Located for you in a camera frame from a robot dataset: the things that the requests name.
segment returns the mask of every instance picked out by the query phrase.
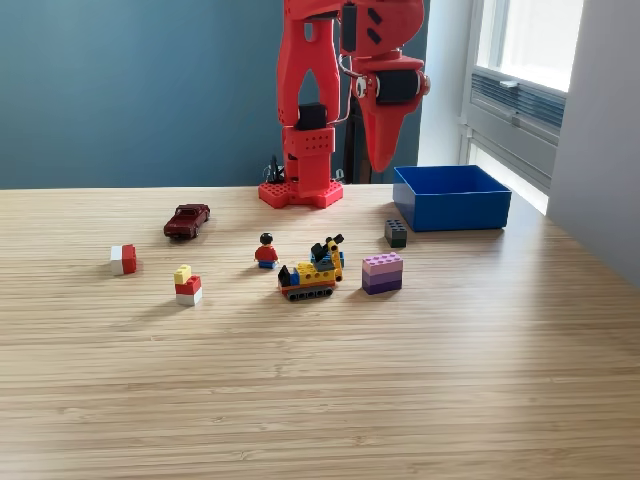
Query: white wall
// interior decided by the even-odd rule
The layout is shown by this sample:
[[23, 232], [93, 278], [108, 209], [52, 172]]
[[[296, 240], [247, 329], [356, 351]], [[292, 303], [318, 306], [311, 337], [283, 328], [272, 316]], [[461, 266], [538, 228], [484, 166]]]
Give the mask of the white wall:
[[638, 19], [638, 0], [585, 0], [548, 215], [640, 286]]
[[431, 0], [425, 71], [431, 93], [423, 100], [419, 165], [455, 165], [473, 0]]

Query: blue plastic bin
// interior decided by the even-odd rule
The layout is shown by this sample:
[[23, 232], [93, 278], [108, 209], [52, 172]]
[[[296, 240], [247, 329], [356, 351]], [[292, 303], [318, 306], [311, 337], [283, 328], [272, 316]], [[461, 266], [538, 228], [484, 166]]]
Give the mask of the blue plastic bin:
[[397, 167], [393, 201], [414, 232], [507, 225], [511, 191], [475, 165]]

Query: purple lego brick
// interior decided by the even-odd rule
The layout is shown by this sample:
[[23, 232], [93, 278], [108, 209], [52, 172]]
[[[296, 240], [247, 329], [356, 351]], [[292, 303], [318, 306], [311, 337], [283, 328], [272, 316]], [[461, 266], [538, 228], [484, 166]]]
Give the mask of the purple lego brick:
[[369, 275], [391, 273], [402, 270], [402, 257], [395, 252], [375, 255], [362, 260], [362, 271]]
[[362, 289], [369, 295], [377, 295], [378, 293], [390, 292], [392, 290], [400, 290], [402, 288], [402, 280], [395, 282], [380, 283], [378, 285], [367, 285], [362, 282]]
[[378, 273], [377, 275], [369, 275], [364, 270], [362, 271], [362, 282], [367, 285], [379, 285], [381, 283], [396, 282], [402, 280], [402, 270], [389, 273]]

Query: pink lego brick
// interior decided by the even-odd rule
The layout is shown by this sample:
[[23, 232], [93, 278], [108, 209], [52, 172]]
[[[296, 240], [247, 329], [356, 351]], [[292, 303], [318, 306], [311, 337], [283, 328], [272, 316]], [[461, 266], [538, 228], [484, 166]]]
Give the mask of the pink lego brick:
[[397, 272], [403, 267], [402, 257], [395, 252], [375, 255], [362, 260], [362, 271], [369, 275]]

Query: black hair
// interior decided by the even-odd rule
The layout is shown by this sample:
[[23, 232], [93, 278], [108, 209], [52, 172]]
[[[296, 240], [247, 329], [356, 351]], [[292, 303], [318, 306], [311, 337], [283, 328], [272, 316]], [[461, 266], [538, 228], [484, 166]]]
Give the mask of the black hair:
[[260, 243], [263, 245], [270, 245], [273, 242], [273, 235], [270, 233], [263, 233], [260, 235]]

